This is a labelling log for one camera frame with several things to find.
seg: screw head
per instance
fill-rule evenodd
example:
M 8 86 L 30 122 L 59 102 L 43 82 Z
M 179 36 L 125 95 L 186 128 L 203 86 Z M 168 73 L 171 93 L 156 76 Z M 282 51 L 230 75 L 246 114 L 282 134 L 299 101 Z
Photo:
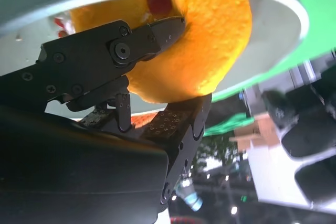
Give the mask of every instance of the screw head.
M 64 55 L 61 54 L 60 52 L 55 53 L 52 58 L 54 59 L 54 62 L 56 63 L 62 63 L 65 59 Z
M 119 32 L 122 36 L 126 36 L 128 34 L 128 29 L 124 26 L 120 27 Z
M 155 42 L 155 37 L 153 35 L 148 35 L 148 40 L 153 43 Z
M 25 72 L 21 75 L 22 79 L 25 81 L 31 81 L 33 79 L 33 75 L 31 73 Z
M 114 49 L 120 59 L 127 59 L 131 54 L 131 49 L 125 43 L 118 43 Z
M 46 90 L 49 94 L 54 94 L 56 92 L 56 87 L 54 85 L 48 85 Z
M 71 90 L 74 94 L 82 94 L 83 93 L 83 88 L 79 84 L 73 85 Z

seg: tree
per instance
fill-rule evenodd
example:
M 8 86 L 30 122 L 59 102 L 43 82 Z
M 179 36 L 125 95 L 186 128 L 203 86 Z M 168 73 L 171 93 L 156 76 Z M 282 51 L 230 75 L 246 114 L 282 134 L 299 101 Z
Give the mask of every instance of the tree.
M 229 138 L 233 136 L 235 136 L 234 132 L 230 131 L 221 135 L 204 137 L 192 162 L 194 169 L 204 168 L 205 160 L 209 157 L 222 161 L 223 166 L 232 164 L 233 159 L 239 155 L 237 143 L 229 141 Z

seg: green surface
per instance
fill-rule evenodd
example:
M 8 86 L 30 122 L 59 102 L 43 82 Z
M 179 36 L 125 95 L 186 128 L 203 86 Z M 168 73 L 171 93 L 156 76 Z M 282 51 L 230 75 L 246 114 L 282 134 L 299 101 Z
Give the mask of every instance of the green surface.
M 239 113 L 232 116 L 229 120 L 220 123 L 218 125 L 207 128 L 204 136 L 220 135 L 229 131 L 233 131 L 235 128 L 243 127 L 254 122 L 254 118 L 246 117 L 245 113 Z
M 300 0 L 309 15 L 309 32 L 303 43 L 289 57 L 261 77 L 242 84 L 235 90 L 213 96 L 213 102 L 222 100 L 253 84 L 294 67 L 305 60 L 318 57 L 336 46 L 336 0 Z

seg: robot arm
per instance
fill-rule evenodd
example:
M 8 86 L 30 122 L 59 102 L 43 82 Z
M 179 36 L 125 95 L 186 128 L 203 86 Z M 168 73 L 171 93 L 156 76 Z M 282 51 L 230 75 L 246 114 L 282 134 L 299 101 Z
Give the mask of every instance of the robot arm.
M 125 73 L 183 31 L 181 17 L 135 30 L 116 21 L 47 42 L 35 65 L 0 77 L 2 223 L 156 221 L 189 170 L 211 94 L 168 104 L 134 138 Z M 75 122 L 44 113 L 52 100 L 95 110 Z

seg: white bowl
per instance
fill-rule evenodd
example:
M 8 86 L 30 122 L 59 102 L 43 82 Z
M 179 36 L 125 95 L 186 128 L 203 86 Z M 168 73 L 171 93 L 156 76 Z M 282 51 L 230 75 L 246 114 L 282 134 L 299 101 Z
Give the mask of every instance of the white bowl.
M 50 15 L 104 0 L 0 0 L 0 35 L 20 29 L 30 34 L 17 43 L 9 34 L 0 39 L 0 75 L 29 66 L 35 62 L 41 43 L 55 39 L 46 20 L 31 24 Z M 268 71 L 291 53 L 306 36 L 308 14 L 298 0 L 250 0 L 253 30 L 248 46 L 216 92 L 233 89 Z M 163 108 L 164 104 L 147 104 L 132 95 L 132 113 Z M 53 103 L 48 112 L 70 118 L 80 118 L 87 112 L 71 113 Z

